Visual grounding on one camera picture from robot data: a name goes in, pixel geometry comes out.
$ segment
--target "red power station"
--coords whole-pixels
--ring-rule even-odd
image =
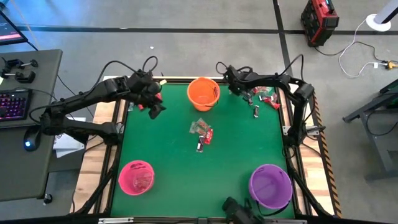
[[[338,21],[339,17],[331,0],[308,0],[301,14],[308,46],[323,46],[337,27]]]

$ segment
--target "computer mouse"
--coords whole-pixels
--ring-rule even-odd
[[[40,126],[35,125],[27,128],[24,135],[24,149],[32,152],[39,148],[41,136],[42,132],[40,130]]]

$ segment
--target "floor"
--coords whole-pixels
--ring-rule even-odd
[[[395,80],[398,70],[387,71],[369,66],[359,78],[348,78],[338,65],[338,57],[326,57],[307,47],[303,35],[278,33],[281,25],[285,30],[302,29],[299,16],[306,0],[279,0],[282,16],[279,26],[272,0],[15,2],[32,26],[39,44],[34,42],[29,32],[24,31],[25,35],[40,49],[63,50],[59,75],[75,92],[89,89],[102,66],[110,60],[121,60],[140,68],[148,56],[156,55],[159,58],[156,75],[163,72],[170,76],[213,77],[218,76],[214,69],[217,61],[235,67],[250,65],[259,73],[273,74],[284,69],[288,57],[292,60],[296,55],[304,54],[304,78],[315,87],[317,93],[343,216],[397,223],[398,195],[395,191],[398,179],[365,182],[364,175],[378,171],[375,153],[360,121],[345,124],[341,118]],[[337,30],[355,30],[368,14],[377,13],[388,2],[334,0],[340,16]],[[4,13],[17,26],[25,26],[11,1]],[[90,30],[94,32],[62,32],[66,27],[73,27],[70,31],[89,31],[87,27],[109,29],[104,29],[107,32],[101,32],[101,29]],[[155,30],[116,29],[120,27]],[[187,29],[204,30],[187,32]],[[260,34],[253,34],[259,30],[262,30]],[[364,24],[359,30],[370,28]],[[392,20],[391,30],[398,30],[397,19]],[[282,36],[287,46],[287,52],[284,53],[280,41]],[[352,39],[352,35],[336,34],[320,49],[326,53],[337,52]],[[374,45],[376,55],[380,58],[398,59],[398,44],[395,43],[394,35],[359,35],[357,39]],[[0,48],[1,52],[26,50],[32,49],[27,44]],[[350,74],[357,74],[366,62],[372,61],[372,49],[354,45],[343,57],[342,64]],[[105,75],[128,74],[126,69],[116,65],[105,72]],[[299,64],[293,66],[293,75],[299,75]],[[57,82],[55,95],[68,97],[71,93]],[[91,119],[87,110],[73,115]],[[46,207],[36,200],[0,203],[0,219],[68,213],[76,177],[76,172],[52,175],[49,190],[55,200]]]

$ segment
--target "pink bucket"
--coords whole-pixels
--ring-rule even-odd
[[[128,195],[138,196],[147,192],[155,182],[155,172],[145,161],[132,161],[126,164],[119,176],[119,185]]]

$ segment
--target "green mat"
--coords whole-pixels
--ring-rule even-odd
[[[225,217],[221,206],[227,197],[242,205],[250,198],[248,182],[257,167],[275,164],[286,170],[276,110],[255,97],[260,108],[254,119],[252,106],[221,86],[218,104],[199,112],[187,98],[187,86],[163,86],[167,109],[155,120],[147,110],[129,112],[119,173],[128,162],[143,160],[153,166],[155,184],[137,197],[126,195],[116,184],[112,217]],[[189,133],[191,122],[199,118],[214,129],[203,153],[196,152],[198,135]],[[292,204],[275,217],[293,218]]]

